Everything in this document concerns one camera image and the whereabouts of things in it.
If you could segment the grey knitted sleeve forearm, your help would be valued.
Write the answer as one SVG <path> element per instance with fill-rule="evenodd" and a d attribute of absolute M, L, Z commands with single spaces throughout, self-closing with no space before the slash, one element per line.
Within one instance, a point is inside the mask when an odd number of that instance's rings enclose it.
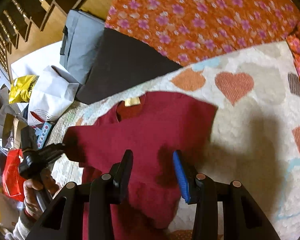
<path fill-rule="evenodd" d="M 28 213 L 27 209 L 24 208 L 18 221 L 15 225 L 13 232 L 6 233 L 6 240 L 25 240 L 34 226 L 36 220 Z"/>

